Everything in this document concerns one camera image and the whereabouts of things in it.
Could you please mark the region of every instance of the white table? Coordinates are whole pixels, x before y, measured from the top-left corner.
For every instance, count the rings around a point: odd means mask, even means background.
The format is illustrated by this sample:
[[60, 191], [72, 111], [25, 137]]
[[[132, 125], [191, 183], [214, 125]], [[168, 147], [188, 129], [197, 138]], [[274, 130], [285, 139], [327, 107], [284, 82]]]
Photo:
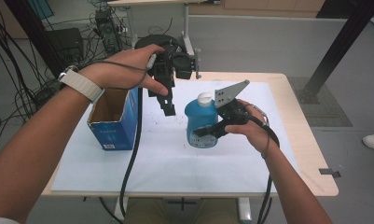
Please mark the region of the white table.
[[[245, 79], [249, 79], [252, 82], [251, 84], [260, 83], [259, 85], [267, 85], [270, 88], [271, 96], [259, 95], [259, 93], [249, 96], [243, 95], [242, 92], [240, 97], [259, 105], [264, 110], [267, 108], [262, 100], [268, 97], [271, 98], [278, 112], [278, 118], [276, 118], [277, 115], [275, 113], [274, 116], [270, 117], [271, 127], [280, 135], [282, 147], [288, 147], [289, 144], [291, 154], [288, 154], [287, 158], [289, 160], [295, 158], [294, 166], [297, 167], [299, 174], [313, 194], [316, 196], [337, 195], [339, 191], [333, 177], [331, 175], [321, 175], [319, 172], [320, 168], [327, 168], [326, 162], [304, 118], [295, 94], [284, 75], [202, 73], [200, 81], [216, 80], [209, 83], [211, 83], [211, 86], [218, 85], [218, 89], [220, 89], [222, 88], [221, 81], [218, 80], [239, 82]], [[253, 148], [250, 147], [245, 150], [248, 146], [245, 138], [241, 135], [230, 136], [228, 134], [219, 139], [220, 144], [218, 146], [221, 145], [221, 142], [226, 144], [231, 137], [236, 137], [235, 139], [237, 140], [234, 141], [238, 144], [232, 142], [232, 149], [220, 147], [197, 149], [188, 146], [186, 138], [181, 147], [179, 142], [175, 142], [178, 144], [175, 150], [183, 150], [182, 148], [185, 148], [185, 150], [180, 152], [168, 148], [150, 150], [151, 147], [147, 147], [164, 143], [166, 144], [163, 147], [168, 147], [169, 141], [167, 140], [176, 137], [172, 136], [172, 134], [177, 134], [176, 131], [161, 133], [163, 130], [173, 128], [170, 122], [166, 123], [166, 120], [171, 119], [172, 122], [177, 122], [178, 120], [178, 128], [186, 128], [186, 118], [182, 118], [183, 115], [180, 113], [180, 110], [183, 111], [184, 106], [177, 100], [177, 97], [182, 96], [182, 94], [188, 95], [186, 101], [189, 101], [200, 92], [188, 92], [188, 90], [181, 90], [182, 88], [183, 85], [180, 82], [176, 82], [176, 86], [173, 88], [173, 103], [177, 112], [177, 116], [173, 118], [165, 118], [163, 112], [159, 109], [159, 103], [156, 102], [155, 98], [150, 98], [152, 100], [150, 104], [152, 108], [145, 110], [144, 119], [151, 119], [153, 122], [150, 125], [146, 124], [147, 121], [143, 123], [142, 141], [146, 142], [140, 145], [139, 154], [130, 177], [130, 185], [126, 188], [125, 195], [138, 197], [262, 196], [268, 175], [265, 164]], [[151, 118], [149, 117], [149, 111], [153, 113]], [[160, 124], [160, 129], [155, 128], [156, 123]], [[122, 169], [119, 170], [120, 173], [117, 176], [109, 175], [111, 174], [109, 171], [113, 169], [114, 164], [125, 166], [132, 153], [130, 151], [103, 151], [92, 134], [89, 139], [76, 140], [81, 137], [78, 136], [80, 132], [84, 132], [86, 136], [91, 134], [84, 118], [78, 124], [64, 152], [61, 165], [51, 178], [43, 195], [118, 196], [118, 190], [123, 179]], [[258, 168], [259, 172], [252, 168], [255, 163], [258, 163], [260, 167]], [[74, 180], [59, 182], [62, 177], [56, 175], [64, 173], [69, 175], [74, 173], [74, 177], [72, 177]]]

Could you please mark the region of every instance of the gray floor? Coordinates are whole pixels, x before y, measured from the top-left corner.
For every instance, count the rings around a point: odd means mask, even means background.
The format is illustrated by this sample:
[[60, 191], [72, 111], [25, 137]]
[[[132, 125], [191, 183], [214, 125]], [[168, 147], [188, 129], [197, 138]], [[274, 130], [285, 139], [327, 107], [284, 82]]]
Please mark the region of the gray floor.
[[[310, 77], [343, 26], [343, 20], [191, 17], [190, 38], [201, 49], [201, 71], [283, 73]], [[14, 110], [9, 79], [0, 65], [0, 116]], [[374, 25], [358, 37], [326, 82], [353, 127], [312, 127], [336, 178], [339, 196], [320, 198], [334, 223], [374, 223], [374, 150], [361, 138], [374, 133]], [[18, 129], [13, 121], [0, 147]], [[113, 207], [115, 199], [106, 199]], [[256, 216], [261, 199], [251, 199]], [[172, 214], [181, 217], [179, 206]], [[188, 223], [174, 217], [174, 223]], [[28, 223], [110, 223], [96, 198], [41, 198]], [[267, 223], [285, 223], [275, 199]]]

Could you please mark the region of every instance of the blue cardboard box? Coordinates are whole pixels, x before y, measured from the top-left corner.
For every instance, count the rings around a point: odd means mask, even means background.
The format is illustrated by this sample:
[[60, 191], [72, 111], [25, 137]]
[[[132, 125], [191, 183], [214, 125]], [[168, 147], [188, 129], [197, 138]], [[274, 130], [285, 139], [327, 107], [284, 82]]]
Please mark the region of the blue cardboard box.
[[137, 130], [137, 88], [107, 89], [94, 104], [88, 126], [104, 150], [132, 150]]

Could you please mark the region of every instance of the blue bottle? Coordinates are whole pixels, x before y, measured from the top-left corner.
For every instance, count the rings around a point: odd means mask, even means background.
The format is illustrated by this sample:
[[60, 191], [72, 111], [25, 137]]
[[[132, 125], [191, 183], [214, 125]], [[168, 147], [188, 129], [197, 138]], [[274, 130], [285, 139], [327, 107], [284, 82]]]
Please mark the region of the blue bottle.
[[218, 113], [210, 92], [199, 94], [198, 99], [191, 101], [185, 108], [187, 120], [187, 140], [193, 147], [207, 148], [216, 145], [218, 139], [212, 135], [198, 137], [194, 130], [212, 126], [218, 122]]

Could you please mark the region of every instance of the wire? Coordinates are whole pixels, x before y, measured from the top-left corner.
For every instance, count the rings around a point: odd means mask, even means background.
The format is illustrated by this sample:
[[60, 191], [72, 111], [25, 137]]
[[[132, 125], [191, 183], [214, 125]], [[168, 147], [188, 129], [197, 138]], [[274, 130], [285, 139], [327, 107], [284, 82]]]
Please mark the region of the wire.
[[123, 222], [118, 218], [116, 217], [111, 211], [110, 209], [108, 208], [108, 206], [105, 204], [104, 202], [104, 199], [102, 197], [99, 197], [99, 200], [100, 200], [100, 203], [102, 204], [103, 208], [105, 209], [105, 211], [115, 220], [117, 221], [118, 223], [120, 224], [123, 224]]
[[129, 161], [128, 168], [126, 169], [125, 176], [123, 177], [122, 187], [119, 193], [120, 212], [122, 213], [124, 217], [126, 216], [126, 210], [125, 210], [125, 207], [123, 206], [123, 198], [125, 196], [126, 185], [128, 184], [129, 176], [131, 175], [134, 161], [137, 157], [138, 147], [140, 145], [141, 130], [142, 130], [142, 125], [143, 125], [143, 89], [142, 88], [138, 89], [138, 101], [137, 102], [138, 102], [138, 117], [137, 118], [139, 119], [137, 121], [137, 130], [136, 130], [136, 138], [135, 138], [136, 140], [134, 141], [134, 148], [133, 148], [131, 160]]

